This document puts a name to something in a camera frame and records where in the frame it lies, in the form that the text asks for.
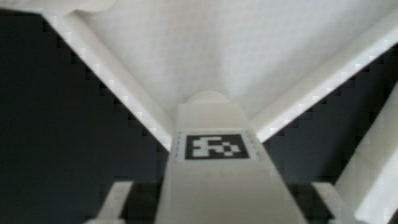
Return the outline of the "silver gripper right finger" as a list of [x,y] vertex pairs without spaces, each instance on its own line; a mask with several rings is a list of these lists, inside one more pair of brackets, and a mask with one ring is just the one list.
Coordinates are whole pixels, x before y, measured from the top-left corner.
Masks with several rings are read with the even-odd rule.
[[354,212],[331,183],[295,183],[288,189],[308,224],[356,224]]

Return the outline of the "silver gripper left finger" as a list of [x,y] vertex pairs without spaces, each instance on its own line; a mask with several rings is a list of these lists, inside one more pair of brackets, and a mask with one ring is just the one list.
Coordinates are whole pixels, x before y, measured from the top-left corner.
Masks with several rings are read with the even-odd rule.
[[155,224],[159,193],[155,182],[118,181],[98,214],[82,224]]

